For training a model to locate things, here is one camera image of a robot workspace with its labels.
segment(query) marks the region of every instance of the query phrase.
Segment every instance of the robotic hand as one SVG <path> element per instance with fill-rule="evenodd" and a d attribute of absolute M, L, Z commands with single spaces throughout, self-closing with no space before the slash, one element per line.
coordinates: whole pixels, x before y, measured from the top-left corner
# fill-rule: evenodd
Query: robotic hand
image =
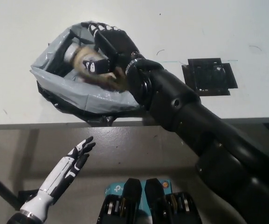
<path fill-rule="evenodd" d="M 104 23 L 84 25 L 108 57 L 107 70 L 120 67 L 135 100 L 199 156 L 196 170 L 203 182 L 247 223 L 269 223 L 269 156 L 264 150 L 205 108 L 199 96 L 162 65 L 145 59 L 125 31 Z M 98 62 L 84 62 L 90 63 L 101 69 Z"/>
<path fill-rule="evenodd" d="M 90 143 L 92 140 L 93 137 L 83 140 L 64 156 L 45 179 L 37 195 L 25 202 L 7 224 L 43 224 L 49 207 L 57 202 L 86 163 L 87 153 L 95 146 L 95 143 Z"/>

